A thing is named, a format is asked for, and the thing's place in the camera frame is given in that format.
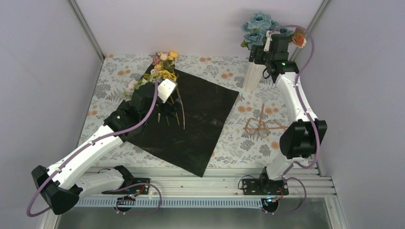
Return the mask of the blue rose stem bunch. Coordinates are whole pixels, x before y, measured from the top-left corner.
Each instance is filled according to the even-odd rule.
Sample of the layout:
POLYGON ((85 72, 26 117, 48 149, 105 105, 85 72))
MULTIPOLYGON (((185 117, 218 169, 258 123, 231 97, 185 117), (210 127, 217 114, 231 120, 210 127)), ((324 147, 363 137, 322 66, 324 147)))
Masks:
POLYGON ((269 14, 258 12, 245 22, 241 30, 244 32, 241 47, 251 50, 253 46, 264 46, 267 31, 273 31, 281 24, 271 18, 269 14))

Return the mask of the black wrapping paper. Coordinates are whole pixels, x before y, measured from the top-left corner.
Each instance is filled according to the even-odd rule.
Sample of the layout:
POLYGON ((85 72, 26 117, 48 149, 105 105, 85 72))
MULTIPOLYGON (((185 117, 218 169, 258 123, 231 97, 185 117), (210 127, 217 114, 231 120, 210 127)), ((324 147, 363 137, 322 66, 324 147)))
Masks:
POLYGON ((182 104, 172 117, 154 111, 144 130, 128 141, 168 163, 203 177, 225 121, 239 95, 178 69, 179 92, 173 99, 182 104))

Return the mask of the colourful artificial flower bouquet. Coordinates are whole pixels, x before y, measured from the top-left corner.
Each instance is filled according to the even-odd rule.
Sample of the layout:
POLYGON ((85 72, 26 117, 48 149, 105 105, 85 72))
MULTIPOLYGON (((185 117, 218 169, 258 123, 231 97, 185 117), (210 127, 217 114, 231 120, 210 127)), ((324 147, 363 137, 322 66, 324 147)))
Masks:
MULTIPOLYGON (((152 59, 152 64, 149 70, 146 70, 138 79, 129 81, 124 89, 124 97, 126 99, 124 111, 129 115, 130 126, 136 125, 143 120, 152 105, 152 100, 155 94, 155 87, 164 79, 171 79, 177 83, 177 88, 169 98, 181 98, 179 90, 179 73, 175 70, 175 63, 178 59, 176 52, 157 52, 152 59)), ((172 117, 163 116, 159 113, 158 104, 162 101, 157 95, 153 112, 148 116, 151 119, 153 115, 157 115, 158 122, 165 118, 167 122, 172 117)), ((184 115, 184 108, 181 100, 181 110, 173 118, 177 125, 181 124, 184 119, 180 118, 184 115)))

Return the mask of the pink orange rose stem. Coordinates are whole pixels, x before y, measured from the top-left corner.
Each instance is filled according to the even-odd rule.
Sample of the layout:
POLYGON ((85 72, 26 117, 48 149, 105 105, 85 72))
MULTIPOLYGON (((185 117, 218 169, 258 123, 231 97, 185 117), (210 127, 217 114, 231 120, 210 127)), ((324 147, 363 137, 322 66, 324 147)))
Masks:
POLYGON ((303 48, 307 43, 306 36, 307 33, 303 29, 296 28, 292 34, 291 40, 298 48, 303 48))

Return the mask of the tan raffia ribbon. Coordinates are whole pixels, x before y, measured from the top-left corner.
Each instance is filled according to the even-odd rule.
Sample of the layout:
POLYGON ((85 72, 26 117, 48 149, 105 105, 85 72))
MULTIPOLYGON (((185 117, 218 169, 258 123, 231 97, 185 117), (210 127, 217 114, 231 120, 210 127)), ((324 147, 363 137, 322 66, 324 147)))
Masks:
POLYGON ((263 139, 268 137, 273 130, 287 130, 287 126, 281 124, 276 119, 270 119, 269 121, 263 120, 263 115, 265 112, 265 104, 262 103, 259 118, 249 118, 246 125, 243 127, 245 133, 249 136, 256 135, 263 139))

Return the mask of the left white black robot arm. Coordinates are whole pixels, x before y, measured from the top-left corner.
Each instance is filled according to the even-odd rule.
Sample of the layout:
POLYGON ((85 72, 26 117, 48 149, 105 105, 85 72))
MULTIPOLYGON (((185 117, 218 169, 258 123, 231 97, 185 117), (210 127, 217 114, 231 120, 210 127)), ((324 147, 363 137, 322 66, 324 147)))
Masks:
POLYGON ((122 194, 123 200, 147 194, 149 180, 133 177, 124 166, 91 176, 85 176, 85 172, 104 154, 142 132, 153 117, 172 115, 176 103, 168 99, 175 91, 177 83, 170 79, 157 79, 140 86, 131 100, 123 100, 74 151, 48 167, 34 168, 31 175, 37 190, 27 206, 27 216, 35 217, 32 206, 38 197, 44 199, 47 210, 60 215, 79 200, 95 194, 122 194))

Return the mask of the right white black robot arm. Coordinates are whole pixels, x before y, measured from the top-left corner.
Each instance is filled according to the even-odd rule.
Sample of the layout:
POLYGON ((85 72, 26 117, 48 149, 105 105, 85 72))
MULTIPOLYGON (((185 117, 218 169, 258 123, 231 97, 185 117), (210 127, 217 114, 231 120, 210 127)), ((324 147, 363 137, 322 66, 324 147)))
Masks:
POLYGON ((275 195, 287 190, 285 175, 294 166, 305 166, 301 162, 314 155, 307 168, 317 162, 320 144, 327 130, 327 123, 319 120, 312 111, 303 91, 299 69, 288 60, 287 35, 268 31, 265 45, 253 47, 249 61, 264 65, 277 89, 281 92, 288 109, 290 126, 279 139, 281 153, 266 166, 258 180, 252 180, 253 192, 275 195))

